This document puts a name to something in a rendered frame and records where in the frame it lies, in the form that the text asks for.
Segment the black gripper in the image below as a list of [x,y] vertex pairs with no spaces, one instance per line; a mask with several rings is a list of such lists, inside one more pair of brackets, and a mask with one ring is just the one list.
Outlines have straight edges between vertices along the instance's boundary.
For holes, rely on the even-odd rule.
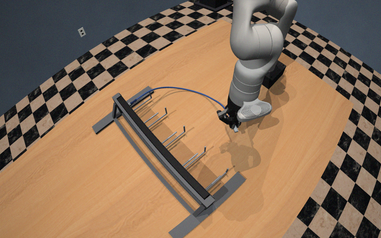
[[[241,122],[237,120],[237,112],[240,110],[240,108],[241,107],[234,104],[228,96],[228,104],[226,105],[225,109],[223,111],[217,111],[219,120],[229,125],[231,129],[234,129],[235,125],[237,126],[237,128],[239,128]],[[230,117],[228,117],[228,115],[226,114],[229,114]]]

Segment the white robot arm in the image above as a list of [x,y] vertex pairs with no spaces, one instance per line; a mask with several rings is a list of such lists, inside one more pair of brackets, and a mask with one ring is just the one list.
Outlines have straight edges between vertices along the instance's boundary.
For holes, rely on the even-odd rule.
[[[239,60],[234,67],[229,97],[241,107],[237,113],[239,122],[271,113],[271,104],[260,101],[258,96],[265,75],[274,70],[282,53],[297,8],[295,0],[233,0],[230,46]],[[251,24],[253,13],[263,10],[279,23]]]

